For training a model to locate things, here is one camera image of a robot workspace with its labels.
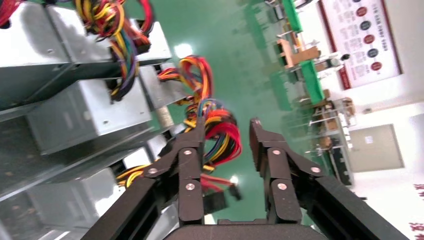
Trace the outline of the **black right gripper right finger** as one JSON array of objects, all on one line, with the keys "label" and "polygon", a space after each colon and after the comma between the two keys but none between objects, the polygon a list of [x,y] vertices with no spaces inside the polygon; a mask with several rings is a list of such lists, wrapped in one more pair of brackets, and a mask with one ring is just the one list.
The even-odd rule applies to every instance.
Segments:
[{"label": "black right gripper right finger", "polygon": [[249,122],[249,145],[264,181],[265,236],[277,240],[403,240],[405,235],[334,176],[292,150],[279,133]]}]

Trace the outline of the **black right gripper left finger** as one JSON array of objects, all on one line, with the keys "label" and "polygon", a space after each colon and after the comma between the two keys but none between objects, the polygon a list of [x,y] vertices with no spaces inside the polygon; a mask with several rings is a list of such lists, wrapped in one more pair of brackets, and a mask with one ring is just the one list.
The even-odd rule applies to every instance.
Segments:
[{"label": "black right gripper left finger", "polygon": [[176,136],[170,152],[147,166],[143,174],[118,198],[82,237],[84,240],[145,240],[157,223],[162,209],[178,200],[179,227],[167,240],[189,240],[185,226],[204,224],[201,186],[205,120]]}]

